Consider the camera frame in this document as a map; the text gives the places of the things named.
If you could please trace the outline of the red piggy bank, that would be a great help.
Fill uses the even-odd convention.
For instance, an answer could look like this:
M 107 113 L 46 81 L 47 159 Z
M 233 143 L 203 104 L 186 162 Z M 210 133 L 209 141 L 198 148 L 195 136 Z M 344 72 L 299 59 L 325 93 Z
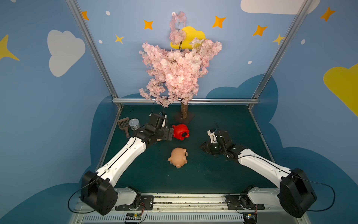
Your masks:
M 189 138 L 189 129 L 185 124 L 172 125 L 172 128 L 175 139 L 183 141 L 185 138 Z

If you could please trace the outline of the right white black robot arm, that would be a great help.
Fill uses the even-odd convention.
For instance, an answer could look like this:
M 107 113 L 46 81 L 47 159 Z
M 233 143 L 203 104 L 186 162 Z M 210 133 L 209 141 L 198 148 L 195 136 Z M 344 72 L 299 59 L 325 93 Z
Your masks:
M 316 202 L 317 195 L 306 173 L 289 169 L 259 156 L 251 149 L 215 137 L 200 146 L 210 155 L 224 155 L 240 165 L 250 168 L 272 182 L 274 188 L 247 187 L 238 199 L 228 199 L 236 207 L 254 209 L 259 204 L 281 207 L 293 217 L 301 218 Z

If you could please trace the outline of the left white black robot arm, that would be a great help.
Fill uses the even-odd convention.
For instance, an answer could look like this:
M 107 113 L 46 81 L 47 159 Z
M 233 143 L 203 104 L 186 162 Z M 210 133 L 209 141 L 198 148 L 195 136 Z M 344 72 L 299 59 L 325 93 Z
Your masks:
M 79 213 L 70 207 L 70 201 L 77 192 L 80 192 L 81 201 L 93 209 L 92 212 L 96 211 L 103 216 L 116 206 L 133 204 L 138 194 L 135 190 L 124 188 L 123 195 L 115 191 L 119 178 L 148 147 L 159 140 L 171 141 L 173 134 L 172 127 L 163 126 L 154 128 L 145 125 L 144 128 L 136 130 L 134 136 L 129 138 L 124 147 L 111 160 L 97 171 L 87 171 L 84 174 L 81 188 L 68 199 L 68 210 L 74 214 Z

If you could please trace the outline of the small metal can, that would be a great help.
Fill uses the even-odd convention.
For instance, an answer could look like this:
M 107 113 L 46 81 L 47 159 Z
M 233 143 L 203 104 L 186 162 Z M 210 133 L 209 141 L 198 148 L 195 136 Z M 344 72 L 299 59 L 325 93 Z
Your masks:
M 139 119 L 137 118 L 131 119 L 129 121 L 129 127 L 132 131 L 138 130 L 141 127 Z

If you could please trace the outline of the brown toy scoop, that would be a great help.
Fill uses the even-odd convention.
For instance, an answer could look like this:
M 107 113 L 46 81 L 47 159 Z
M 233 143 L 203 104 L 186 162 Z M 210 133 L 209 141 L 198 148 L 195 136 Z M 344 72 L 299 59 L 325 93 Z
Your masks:
M 126 134 L 126 138 L 130 138 L 130 134 L 129 134 L 129 117 L 123 118 L 123 119 L 119 119 L 117 124 L 118 127 L 123 130 Z

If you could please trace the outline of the pink cherry blossom tree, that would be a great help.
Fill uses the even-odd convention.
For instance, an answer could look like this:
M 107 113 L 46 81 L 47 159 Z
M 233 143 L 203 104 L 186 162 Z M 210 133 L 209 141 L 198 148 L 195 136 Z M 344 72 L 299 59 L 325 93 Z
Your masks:
M 208 73 L 210 61 L 222 50 L 222 43 L 190 36 L 186 20 L 184 12 L 172 13 L 169 40 L 178 49 L 166 50 L 148 43 L 142 45 L 140 55 L 151 79 L 139 93 L 163 107 L 179 101 L 181 109 L 177 121 L 189 123 L 194 115 L 189 113 L 188 104 L 199 91 L 198 79 Z

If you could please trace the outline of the right controller board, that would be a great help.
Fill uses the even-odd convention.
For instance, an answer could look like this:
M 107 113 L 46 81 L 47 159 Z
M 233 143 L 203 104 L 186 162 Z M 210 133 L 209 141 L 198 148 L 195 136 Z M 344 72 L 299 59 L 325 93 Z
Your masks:
M 253 213 L 243 213 L 244 224 L 257 224 L 257 215 Z

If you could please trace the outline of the controller board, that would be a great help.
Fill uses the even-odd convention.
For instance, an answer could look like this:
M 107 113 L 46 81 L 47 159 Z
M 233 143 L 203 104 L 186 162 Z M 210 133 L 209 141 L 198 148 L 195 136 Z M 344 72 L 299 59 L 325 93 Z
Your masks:
M 127 213 L 125 215 L 125 224 L 138 224 L 142 221 L 143 215 L 140 213 Z
M 244 224 L 257 224 L 257 215 L 253 213 L 243 213 Z

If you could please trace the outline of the left controller board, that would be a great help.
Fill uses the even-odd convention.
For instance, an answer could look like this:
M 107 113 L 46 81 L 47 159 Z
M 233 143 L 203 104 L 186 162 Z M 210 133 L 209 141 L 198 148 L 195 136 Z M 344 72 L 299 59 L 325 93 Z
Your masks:
M 125 224 L 138 224 L 142 221 L 143 215 L 140 213 L 127 213 L 125 215 Z

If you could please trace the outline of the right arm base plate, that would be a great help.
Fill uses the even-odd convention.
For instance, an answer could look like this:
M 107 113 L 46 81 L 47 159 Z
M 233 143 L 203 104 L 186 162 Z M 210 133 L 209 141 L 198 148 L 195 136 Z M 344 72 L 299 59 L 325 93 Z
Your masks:
M 254 204 L 247 195 L 226 195 L 224 199 L 229 210 L 265 210 L 263 204 Z

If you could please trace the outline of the aluminium mounting rail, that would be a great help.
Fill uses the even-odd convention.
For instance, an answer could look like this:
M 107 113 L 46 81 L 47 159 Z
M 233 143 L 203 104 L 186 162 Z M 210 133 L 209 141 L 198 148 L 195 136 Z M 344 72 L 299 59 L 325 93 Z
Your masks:
M 226 194 L 169 194 L 144 193 L 154 196 L 153 210 L 116 211 L 102 216 L 78 201 L 69 223 L 71 224 L 125 224 L 127 213 L 143 215 L 139 224 L 243 224 L 243 213 L 257 215 L 257 224 L 309 224 L 308 215 L 301 218 L 289 215 L 284 209 L 264 205 L 265 210 L 229 210 Z

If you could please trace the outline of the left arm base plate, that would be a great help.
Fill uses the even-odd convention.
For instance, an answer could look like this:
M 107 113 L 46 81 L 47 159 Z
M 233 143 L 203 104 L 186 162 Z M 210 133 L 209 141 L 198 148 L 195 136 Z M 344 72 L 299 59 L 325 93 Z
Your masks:
M 135 199 L 133 204 L 131 205 L 119 205 L 115 207 L 116 211 L 141 211 L 144 209 L 145 211 L 152 211 L 154 204 L 154 196 L 141 196 L 140 199 Z

